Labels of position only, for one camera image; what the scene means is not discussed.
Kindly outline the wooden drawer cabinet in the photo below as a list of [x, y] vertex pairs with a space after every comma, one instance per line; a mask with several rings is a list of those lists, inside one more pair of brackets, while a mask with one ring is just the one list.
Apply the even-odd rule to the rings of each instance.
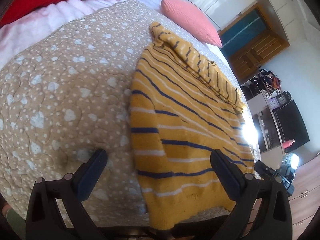
[[289, 197], [292, 238], [303, 239], [312, 226], [319, 229], [319, 155], [298, 166]]

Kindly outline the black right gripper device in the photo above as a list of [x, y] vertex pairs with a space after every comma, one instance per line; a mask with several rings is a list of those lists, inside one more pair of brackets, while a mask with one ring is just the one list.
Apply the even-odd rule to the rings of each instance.
[[290, 153], [283, 157], [280, 168], [276, 170], [268, 167], [260, 160], [255, 163], [254, 169], [255, 172], [257, 172], [264, 180], [278, 179], [281, 183], [283, 183], [287, 195], [291, 197], [295, 190], [293, 181], [296, 176], [299, 161], [300, 157], [298, 155], [295, 153]]

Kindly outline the black television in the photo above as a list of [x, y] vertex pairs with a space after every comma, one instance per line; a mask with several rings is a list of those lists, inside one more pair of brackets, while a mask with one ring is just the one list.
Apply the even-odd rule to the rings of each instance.
[[274, 110], [273, 113], [276, 117], [283, 145], [286, 141], [295, 141], [284, 148], [286, 153], [293, 152], [310, 141], [304, 120], [294, 100]]

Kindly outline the purple alarm clock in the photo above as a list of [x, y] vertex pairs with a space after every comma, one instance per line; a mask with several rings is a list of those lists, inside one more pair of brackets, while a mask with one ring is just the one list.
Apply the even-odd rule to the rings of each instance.
[[268, 99], [268, 104], [269, 104], [269, 106], [270, 106], [270, 108], [272, 110], [277, 109], [278, 107], [280, 107], [280, 103], [278, 102], [278, 99], [276, 97]]

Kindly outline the beige heart-patterned quilt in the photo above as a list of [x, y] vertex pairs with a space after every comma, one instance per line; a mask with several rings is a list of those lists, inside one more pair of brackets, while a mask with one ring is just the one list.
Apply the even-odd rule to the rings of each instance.
[[[214, 61], [245, 105], [242, 136], [252, 118], [231, 69], [176, 23], [135, 0], [66, 23], [1, 69], [1, 193], [26, 218], [35, 180], [75, 172], [95, 150], [108, 162], [83, 205], [97, 226], [151, 226], [131, 144], [131, 86], [137, 62], [158, 22]], [[226, 214], [198, 213], [198, 221]]]

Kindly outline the yellow striped knit sweater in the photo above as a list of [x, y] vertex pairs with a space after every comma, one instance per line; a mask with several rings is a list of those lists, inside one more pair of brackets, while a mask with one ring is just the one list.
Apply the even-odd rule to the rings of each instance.
[[158, 22], [131, 86], [131, 144], [150, 225], [168, 230], [230, 200], [210, 164], [220, 150], [244, 173], [254, 157], [242, 136], [245, 105], [218, 65]]

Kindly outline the wooden door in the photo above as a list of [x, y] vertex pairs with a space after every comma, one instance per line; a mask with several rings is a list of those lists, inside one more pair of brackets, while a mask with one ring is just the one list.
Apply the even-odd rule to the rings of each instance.
[[276, 33], [270, 16], [260, 2], [241, 13], [219, 31], [219, 35], [222, 54], [241, 85], [290, 46], [287, 38]]

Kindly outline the pink knit pillow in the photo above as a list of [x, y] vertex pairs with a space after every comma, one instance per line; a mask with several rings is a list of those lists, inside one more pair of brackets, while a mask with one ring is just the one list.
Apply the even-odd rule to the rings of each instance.
[[222, 48], [214, 25], [195, 5], [185, 0], [162, 0], [163, 14], [197, 38], [200, 42]]

